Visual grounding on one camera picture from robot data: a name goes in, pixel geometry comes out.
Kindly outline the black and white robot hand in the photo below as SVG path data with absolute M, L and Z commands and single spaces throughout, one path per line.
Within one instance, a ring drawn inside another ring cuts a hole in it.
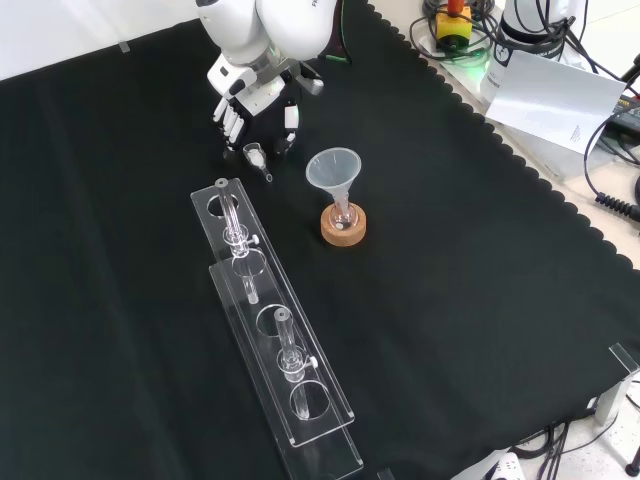
M 207 72 L 207 80 L 220 96 L 212 120 L 223 137 L 226 157 L 242 148 L 255 121 L 279 103 L 298 72 L 298 65 L 289 59 L 235 65 L 219 55 Z

